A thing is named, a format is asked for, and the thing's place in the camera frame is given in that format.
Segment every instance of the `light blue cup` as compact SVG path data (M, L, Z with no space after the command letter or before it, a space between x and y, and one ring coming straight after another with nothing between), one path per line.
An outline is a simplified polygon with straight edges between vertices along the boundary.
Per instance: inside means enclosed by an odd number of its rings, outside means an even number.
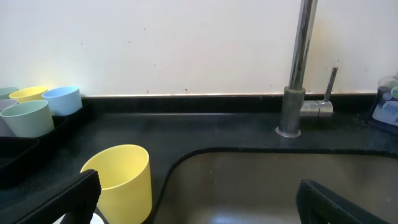
M5 99L5 100L0 100L0 113L14 105L18 104L18 100L16 99ZM2 137L14 137L15 134L11 131L11 129L8 127L7 123L0 117L0 136Z
M45 100L32 100L3 110L1 118L17 137L36 138L54 130L54 123Z
M43 93L43 99L49 102L49 108L55 116L65 116L78 111L81 104L80 91L77 86L55 88Z
M9 99L9 95L11 93L14 93L15 91L18 91L19 89L17 87L5 87L5 88L0 88L0 100L5 100Z

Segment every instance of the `black backsplash ledge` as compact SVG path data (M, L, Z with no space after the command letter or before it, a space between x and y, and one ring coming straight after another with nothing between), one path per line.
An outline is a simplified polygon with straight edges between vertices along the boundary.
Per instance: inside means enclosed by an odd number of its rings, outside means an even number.
M369 111L376 94L332 95L335 111ZM171 97L86 97L98 113L278 113L283 96L171 96ZM322 100L323 95L307 95Z

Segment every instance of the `yellow cup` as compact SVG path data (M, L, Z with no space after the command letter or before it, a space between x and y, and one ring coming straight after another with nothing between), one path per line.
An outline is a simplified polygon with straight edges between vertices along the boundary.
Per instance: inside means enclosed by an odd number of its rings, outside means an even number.
M17 99L19 103L32 100L43 100L42 94L47 91L44 86L35 86L30 88L21 89L11 93L9 98Z
M112 224L142 223L152 209L148 152L121 145L93 156L80 172L98 171L101 195L98 208Z

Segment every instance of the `purple cup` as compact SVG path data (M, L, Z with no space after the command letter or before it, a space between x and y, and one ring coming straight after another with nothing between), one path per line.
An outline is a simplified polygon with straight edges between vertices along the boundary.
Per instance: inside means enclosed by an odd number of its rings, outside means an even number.
M12 107L14 105L18 104L18 100L16 99L6 99L6 100L0 100L0 113L9 107ZM0 117L0 136L3 137L14 137L15 134L11 131L10 128L8 128L8 125L2 117Z

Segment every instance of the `stainless steel sink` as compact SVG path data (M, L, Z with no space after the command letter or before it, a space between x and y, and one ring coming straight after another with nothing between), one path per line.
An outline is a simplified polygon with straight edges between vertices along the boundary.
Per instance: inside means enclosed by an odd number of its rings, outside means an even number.
M301 223L295 195L313 179L398 223L398 160L381 156L211 152L178 165L154 223Z

